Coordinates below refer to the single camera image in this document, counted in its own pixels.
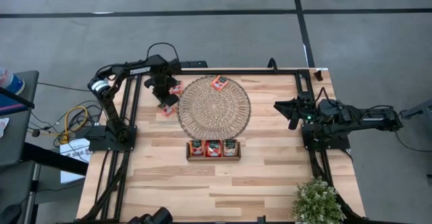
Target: potted plant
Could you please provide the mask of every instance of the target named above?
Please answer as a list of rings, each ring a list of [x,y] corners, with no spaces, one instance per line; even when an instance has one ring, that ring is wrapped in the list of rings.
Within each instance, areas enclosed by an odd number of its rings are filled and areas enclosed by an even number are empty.
[[[336,190],[321,178],[298,186],[292,214],[297,221],[312,224],[336,224],[345,219],[336,202]]]

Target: white paper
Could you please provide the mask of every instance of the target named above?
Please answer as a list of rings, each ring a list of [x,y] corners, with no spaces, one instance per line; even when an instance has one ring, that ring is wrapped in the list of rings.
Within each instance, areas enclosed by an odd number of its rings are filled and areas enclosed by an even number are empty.
[[[60,145],[60,154],[63,156],[71,157],[73,159],[90,162],[90,152],[88,151],[88,145],[90,142],[86,139],[72,140],[69,144]],[[60,171],[60,182],[67,184],[72,181],[82,179],[84,176],[67,171]]]

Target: round wicker mat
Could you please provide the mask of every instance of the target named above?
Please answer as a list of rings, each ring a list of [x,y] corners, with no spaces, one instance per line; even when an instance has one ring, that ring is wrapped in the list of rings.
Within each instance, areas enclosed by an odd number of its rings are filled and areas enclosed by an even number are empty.
[[[248,125],[250,101],[244,89],[227,78],[228,84],[217,91],[211,86],[215,78],[195,80],[178,102],[178,121],[192,139],[233,139]]]

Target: wooden table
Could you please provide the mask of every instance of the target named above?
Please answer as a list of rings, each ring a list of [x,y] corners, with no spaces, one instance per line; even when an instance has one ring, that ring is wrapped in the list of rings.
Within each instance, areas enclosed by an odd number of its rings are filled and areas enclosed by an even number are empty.
[[[176,76],[185,86],[200,77]],[[152,215],[160,206],[169,209],[174,221],[256,221],[263,215],[268,221],[294,221],[291,207],[296,199],[296,184],[312,177],[311,165],[300,127],[288,130],[287,119],[273,108],[275,101],[297,96],[294,76],[228,77],[245,89],[252,106],[250,122],[238,137],[242,158],[234,162],[189,163],[185,158],[185,142],[189,138],[177,115],[163,116],[156,108],[159,102],[151,89],[141,86],[135,123],[138,138],[130,156],[121,221],[145,213]],[[315,96],[324,86],[334,97],[329,72],[324,71],[323,78],[321,82],[312,78]],[[122,97],[122,91],[116,94],[117,110]],[[355,212],[364,215],[351,160],[340,150],[327,152],[336,189]],[[91,157],[77,218],[85,215],[95,201],[104,155],[96,152]],[[112,194],[108,217],[113,216],[116,196]]]

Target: table leg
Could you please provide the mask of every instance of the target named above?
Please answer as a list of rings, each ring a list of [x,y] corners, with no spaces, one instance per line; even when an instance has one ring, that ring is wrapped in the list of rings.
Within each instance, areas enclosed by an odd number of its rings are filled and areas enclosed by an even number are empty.
[[[41,165],[55,167],[60,170],[76,173],[79,175],[86,175],[88,163],[73,159],[71,157],[63,156],[59,153],[43,149],[42,147],[33,144],[24,143],[22,150],[22,161],[35,161]]]

